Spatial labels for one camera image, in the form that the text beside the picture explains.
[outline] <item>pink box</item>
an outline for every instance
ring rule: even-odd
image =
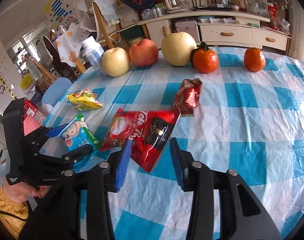
[[[196,42],[200,41],[199,28],[196,19],[178,20],[175,23],[177,32],[186,32],[190,34]]]

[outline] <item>white electric kettle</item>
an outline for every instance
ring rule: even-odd
[[[173,10],[179,10],[180,4],[178,0],[164,0],[166,5],[166,10],[173,11]]]

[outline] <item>red candy wrapper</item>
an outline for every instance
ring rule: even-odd
[[[131,158],[151,172],[180,117],[178,109],[164,111],[128,111],[118,109],[101,146],[101,151],[122,147],[132,141]]]
[[[172,109],[179,108],[181,116],[193,116],[199,105],[202,81],[199,78],[182,81],[173,100]]]

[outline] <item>silver bolt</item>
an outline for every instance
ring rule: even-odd
[[[73,171],[72,170],[67,170],[65,171],[65,176],[69,177],[73,175]]]
[[[109,167],[109,163],[108,162],[101,162],[99,164],[99,167],[102,169],[106,169],[107,167]]]
[[[200,162],[192,162],[192,166],[194,168],[200,168],[200,167],[202,167],[202,163],[200,163]]]
[[[232,176],[236,176],[237,175],[237,171],[236,170],[233,170],[233,169],[229,169],[228,170],[228,173]]]

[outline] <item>blue and white tablecloth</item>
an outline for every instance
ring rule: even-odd
[[[99,94],[104,108],[83,114],[89,129],[102,140],[118,108],[170,109],[182,80],[200,78],[202,93],[195,117],[181,118],[172,136],[181,149],[211,169],[236,169],[284,238],[304,213],[304,64],[264,53],[265,69],[253,73],[244,67],[245,49],[214,50],[220,66],[210,74],[191,66],[173,67],[160,52],[153,66],[134,68],[117,78],[99,78],[90,68],[68,93],[88,88]],[[63,97],[46,125],[69,123],[77,114]],[[44,146],[44,152],[60,156],[66,152],[65,144],[55,138]],[[94,152],[84,167],[76,169],[90,169],[108,154]],[[192,197],[193,193],[184,193],[177,185],[168,146],[150,174],[130,160],[124,186],[109,194],[115,238],[185,239]],[[220,232],[218,201],[216,192],[214,239]],[[81,227],[85,238],[84,205]]]

